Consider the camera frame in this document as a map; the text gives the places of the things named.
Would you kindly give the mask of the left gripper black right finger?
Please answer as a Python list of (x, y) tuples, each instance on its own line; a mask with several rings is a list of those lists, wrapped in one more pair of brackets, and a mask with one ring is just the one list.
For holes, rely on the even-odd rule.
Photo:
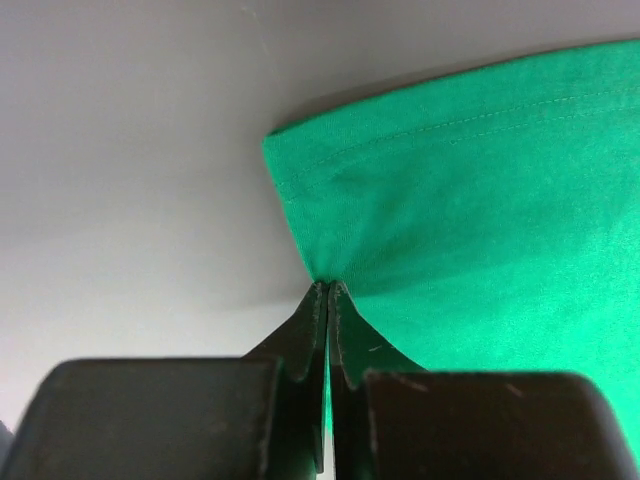
[(339, 479), (634, 479), (605, 397), (568, 372), (432, 372), (331, 284), (328, 355)]

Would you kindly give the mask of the green t shirt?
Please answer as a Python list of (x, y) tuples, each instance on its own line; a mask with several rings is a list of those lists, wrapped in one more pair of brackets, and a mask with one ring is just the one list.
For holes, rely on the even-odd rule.
[(639, 44), (528, 56), (270, 133), (305, 267), (435, 370), (570, 370), (639, 446)]

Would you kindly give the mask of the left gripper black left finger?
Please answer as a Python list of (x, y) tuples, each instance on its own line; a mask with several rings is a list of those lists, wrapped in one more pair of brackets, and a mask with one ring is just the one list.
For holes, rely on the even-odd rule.
[(324, 462), (324, 283), (249, 353), (78, 359), (31, 401), (8, 479), (313, 479)]

